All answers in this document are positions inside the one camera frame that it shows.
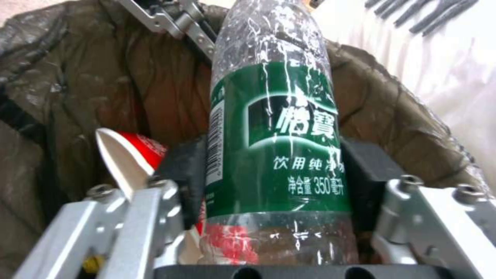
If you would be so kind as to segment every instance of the bolt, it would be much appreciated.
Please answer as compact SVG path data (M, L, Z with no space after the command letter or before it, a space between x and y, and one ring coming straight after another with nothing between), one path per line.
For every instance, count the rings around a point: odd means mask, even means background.
M86 195L96 201L103 202L105 198L110 196L113 192L114 188L111 185L100 184L88 190L88 192L86 192Z
M399 190L406 193L413 193L419 186L424 185L422 179L415 175L404 174L400 178Z
M456 201L466 205L474 205L479 198L483 198L484 194L469 184L458 184L453 197Z

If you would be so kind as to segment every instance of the green bottle label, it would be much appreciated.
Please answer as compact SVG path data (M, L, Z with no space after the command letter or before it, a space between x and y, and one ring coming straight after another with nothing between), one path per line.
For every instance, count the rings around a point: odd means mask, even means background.
M350 211L332 85L271 62L237 70L211 95L207 214Z

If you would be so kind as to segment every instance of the water bottle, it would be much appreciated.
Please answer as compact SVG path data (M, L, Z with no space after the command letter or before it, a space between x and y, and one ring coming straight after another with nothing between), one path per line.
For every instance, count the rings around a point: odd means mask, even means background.
M238 0L212 67L200 262L358 262L329 60L301 0Z

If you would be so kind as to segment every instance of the barcode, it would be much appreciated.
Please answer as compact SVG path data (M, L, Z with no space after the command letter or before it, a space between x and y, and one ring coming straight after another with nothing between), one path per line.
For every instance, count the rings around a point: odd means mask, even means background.
M207 179L209 185L222 179L224 153L224 101L218 103L210 113L207 150Z

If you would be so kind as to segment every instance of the yellow object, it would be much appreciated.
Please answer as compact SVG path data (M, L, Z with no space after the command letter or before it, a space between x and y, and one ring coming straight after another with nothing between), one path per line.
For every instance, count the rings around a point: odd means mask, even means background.
M83 268L87 273L98 273L100 268L105 263L103 256L92 256L86 259L83 263Z

